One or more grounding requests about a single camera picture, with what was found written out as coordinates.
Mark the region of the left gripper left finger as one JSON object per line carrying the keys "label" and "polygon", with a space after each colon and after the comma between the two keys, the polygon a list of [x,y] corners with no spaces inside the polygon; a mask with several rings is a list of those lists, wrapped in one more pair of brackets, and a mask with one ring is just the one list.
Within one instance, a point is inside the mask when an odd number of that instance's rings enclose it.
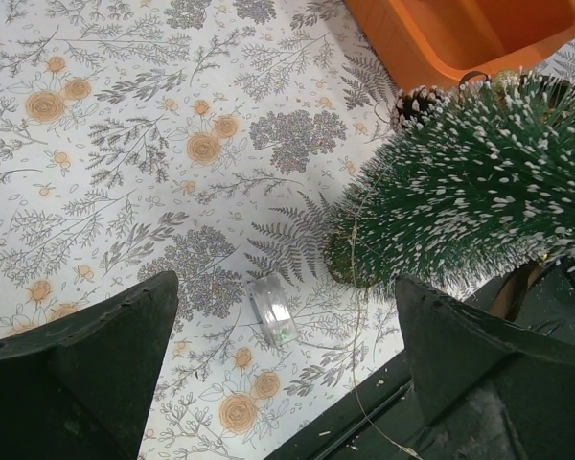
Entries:
{"label": "left gripper left finger", "polygon": [[178,308],[160,272],[0,339],[0,459],[135,459]]}

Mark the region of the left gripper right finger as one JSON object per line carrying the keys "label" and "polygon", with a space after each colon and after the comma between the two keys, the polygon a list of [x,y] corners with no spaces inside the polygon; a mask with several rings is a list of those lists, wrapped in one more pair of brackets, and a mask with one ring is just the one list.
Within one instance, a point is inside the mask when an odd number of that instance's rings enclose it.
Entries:
{"label": "left gripper right finger", "polygon": [[408,277],[395,295],[424,459],[575,459],[575,345]]}

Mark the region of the brown ribbon bow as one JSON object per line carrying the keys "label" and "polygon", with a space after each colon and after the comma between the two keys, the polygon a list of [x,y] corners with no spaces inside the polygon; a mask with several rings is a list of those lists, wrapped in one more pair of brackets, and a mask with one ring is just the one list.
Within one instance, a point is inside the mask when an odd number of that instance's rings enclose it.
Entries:
{"label": "brown ribbon bow", "polygon": [[503,282],[488,308],[488,313],[510,322],[515,321],[528,290],[542,272],[542,265],[536,261],[516,268]]}

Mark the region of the small green christmas tree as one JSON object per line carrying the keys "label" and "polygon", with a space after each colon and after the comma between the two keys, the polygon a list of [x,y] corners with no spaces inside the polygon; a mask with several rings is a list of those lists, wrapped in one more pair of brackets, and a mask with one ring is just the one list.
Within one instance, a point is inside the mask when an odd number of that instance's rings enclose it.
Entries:
{"label": "small green christmas tree", "polygon": [[517,91],[501,102],[491,79],[463,80],[343,192],[323,253],[337,282],[386,297],[402,275],[446,286],[542,256],[575,269],[575,82],[546,113]]}

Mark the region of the clear led battery box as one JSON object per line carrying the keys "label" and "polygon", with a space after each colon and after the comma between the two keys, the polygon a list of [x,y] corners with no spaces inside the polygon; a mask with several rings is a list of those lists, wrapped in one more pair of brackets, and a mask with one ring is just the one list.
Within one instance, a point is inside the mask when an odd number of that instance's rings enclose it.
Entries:
{"label": "clear led battery box", "polygon": [[245,290],[269,345],[280,348],[298,338],[285,290],[276,274],[250,281]]}

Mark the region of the frosted pine cone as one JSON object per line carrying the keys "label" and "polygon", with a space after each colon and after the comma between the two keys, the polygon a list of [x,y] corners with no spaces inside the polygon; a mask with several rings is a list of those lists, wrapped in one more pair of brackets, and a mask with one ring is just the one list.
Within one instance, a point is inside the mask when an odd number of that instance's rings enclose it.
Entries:
{"label": "frosted pine cone", "polygon": [[390,124],[397,134],[423,127],[441,115],[450,101],[450,93],[435,85],[401,90],[390,111]]}

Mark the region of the gold glitter berry sprig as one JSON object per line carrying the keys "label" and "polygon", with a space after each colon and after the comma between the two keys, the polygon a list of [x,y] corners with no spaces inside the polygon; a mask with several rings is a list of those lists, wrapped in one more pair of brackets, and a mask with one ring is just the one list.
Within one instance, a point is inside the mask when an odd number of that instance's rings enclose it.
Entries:
{"label": "gold glitter berry sprig", "polygon": [[503,70],[492,77],[491,85],[501,102],[504,102],[507,94],[517,91],[522,97],[529,96],[544,102],[546,113],[555,110],[562,99],[574,91],[574,85],[569,80],[535,71]]}

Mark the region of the orange plastic bin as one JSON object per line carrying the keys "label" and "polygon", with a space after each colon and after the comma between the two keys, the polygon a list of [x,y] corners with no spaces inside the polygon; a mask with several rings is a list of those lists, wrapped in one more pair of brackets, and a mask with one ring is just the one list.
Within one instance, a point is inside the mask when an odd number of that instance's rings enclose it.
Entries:
{"label": "orange plastic bin", "polygon": [[471,71],[530,69],[575,38],[575,0],[352,0],[399,88],[452,88]]}

